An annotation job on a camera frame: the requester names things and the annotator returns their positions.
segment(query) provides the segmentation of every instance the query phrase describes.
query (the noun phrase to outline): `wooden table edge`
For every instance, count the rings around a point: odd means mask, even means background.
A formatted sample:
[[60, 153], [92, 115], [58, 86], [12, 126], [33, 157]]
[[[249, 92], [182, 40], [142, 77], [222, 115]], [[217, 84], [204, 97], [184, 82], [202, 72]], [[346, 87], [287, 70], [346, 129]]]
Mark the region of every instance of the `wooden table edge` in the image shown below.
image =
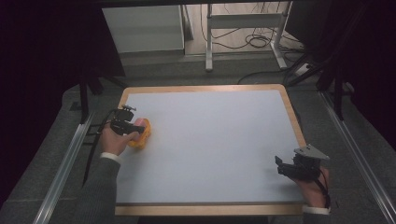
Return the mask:
[[124, 205], [116, 216], [299, 216], [302, 203], [239, 205]]
[[[300, 147], [306, 146], [300, 125], [294, 114], [289, 96], [280, 84], [263, 85], [219, 85], [219, 86], [170, 86], [132, 87], [124, 90], [119, 107], [124, 105], [129, 94], [194, 91], [279, 91], [288, 112], [291, 126]], [[261, 205], [133, 205], [116, 206], [116, 216], [253, 216], [253, 215], [300, 215], [302, 203]]]

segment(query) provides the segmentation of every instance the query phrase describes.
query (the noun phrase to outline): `cable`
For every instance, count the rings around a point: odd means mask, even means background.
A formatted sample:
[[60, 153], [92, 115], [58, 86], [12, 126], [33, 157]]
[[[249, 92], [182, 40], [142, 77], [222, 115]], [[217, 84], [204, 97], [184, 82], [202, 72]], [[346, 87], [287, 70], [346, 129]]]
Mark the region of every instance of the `cable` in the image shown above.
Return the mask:
[[287, 37], [287, 36], [285, 36], [285, 35], [282, 35], [282, 37], [287, 38], [287, 39], [292, 40], [292, 41], [295, 41], [295, 42], [302, 43], [302, 42], [301, 42], [300, 40], [298, 40], [298, 39], [293, 39], [293, 38]]
[[[207, 38], [205, 37], [203, 22], [202, 22], [202, 5], [200, 5], [200, 19], [201, 19], [201, 32], [202, 32], [202, 36], [203, 36], [204, 40], [207, 41]], [[232, 30], [231, 32], [228, 32], [228, 33], [226, 33], [226, 34], [224, 34], [224, 35], [220, 35], [220, 36], [213, 36], [213, 35], [211, 35], [211, 36], [212, 36], [213, 38], [220, 38], [220, 37], [229, 35], [229, 34], [235, 32], [235, 31], [237, 31], [237, 30], [240, 30], [240, 29], [241, 29], [241, 28], [234, 29], [234, 30]], [[253, 30], [253, 33], [252, 33], [251, 35], [247, 35], [247, 36], [245, 37], [245, 42], [246, 42], [246, 44], [245, 44], [245, 45], [242, 45], [242, 46], [239, 46], [239, 47], [230, 47], [230, 46], [226, 46], [226, 45], [224, 45], [224, 44], [221, 44], [221, 43], [219, 43], [219, 42], [212, 42], [212, 44], [214, 44], [214, 45], [220, 45], [220, 46], [223, 46], [224, 48], [227, 48], [227, 49], [241, 49], [241, 48], [244, 48], [244, 47], [247, 46], [247, 45], [250, 45], [251, 47], [256, 48], [256, 49], [260, 49], [260, 48], [265, 48], [266, 46], [268, 46], [268, 45], [271, 43], [271, 41], [272, 41], [272, 39], [273, 39], [273, 37], [274, 37], [274, 30], [273, 30], [273, 32], [272, 32], [270, 38], [268, 38], [267, 36], [264, 36], [264, 35], [255, 35], [255, 34], [254, 34], [255, 31], [256, 31], [256, 28]], [[253, 44], [252, 42], [253, 42], [254, 40], [263, 41], [264, 44], [261, 45], [261, 46], [256, 45], [256, 44]]]

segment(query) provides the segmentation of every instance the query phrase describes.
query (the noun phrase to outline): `person's arm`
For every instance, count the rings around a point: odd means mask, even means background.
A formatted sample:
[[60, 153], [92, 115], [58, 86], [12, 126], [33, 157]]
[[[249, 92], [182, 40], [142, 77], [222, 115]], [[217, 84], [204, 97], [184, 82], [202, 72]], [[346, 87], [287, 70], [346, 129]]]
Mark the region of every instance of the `person's arm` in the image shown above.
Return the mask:
[[114, 223], [119, 155], [137, 133], [120, 136], [109, 125], [102, 131], [103, 153], [78, 198], [72, 223]]
[[[319, 177], [319, 182], [325, 187], [328, 187], [329, 170], [320, 167], [322, 174]], [[315, 182], [305, 182], [297, 179], [292, 179], [301, 190], [306, 205], [303, 207], [303, 223], [304, 224], [330, 224], [330, 208], [325, 208], [326, 198]]]

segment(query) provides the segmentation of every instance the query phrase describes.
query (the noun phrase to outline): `orange object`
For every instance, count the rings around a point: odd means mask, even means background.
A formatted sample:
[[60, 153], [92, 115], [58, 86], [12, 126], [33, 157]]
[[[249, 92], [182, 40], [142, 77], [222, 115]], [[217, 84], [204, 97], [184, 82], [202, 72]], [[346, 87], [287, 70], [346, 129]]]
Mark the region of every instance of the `orange object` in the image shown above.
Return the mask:
[[151, 135], [151, 126], [149, 124], [149, 120], [148, 119], [137, 119], [134, 122], [134, 125], [145, 127], [145, 131], [143, 131], [141, 134], [139, 134], [134, 139], [132, 139], [132, 141], [130, 141], [128, 143], [128, 146], [143, 149], [146, 146], [147, 139]]

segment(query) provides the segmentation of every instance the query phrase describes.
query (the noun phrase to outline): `sleeve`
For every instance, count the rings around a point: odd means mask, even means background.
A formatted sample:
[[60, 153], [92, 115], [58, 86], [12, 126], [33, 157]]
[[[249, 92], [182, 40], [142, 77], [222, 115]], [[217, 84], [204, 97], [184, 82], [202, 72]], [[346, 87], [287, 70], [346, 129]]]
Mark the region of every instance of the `sleeve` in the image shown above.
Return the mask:
[[96, 170], [85, 183], [72, 223], [114, 223], [117, 195], [117, 174], [120, 164], [102, 157]]

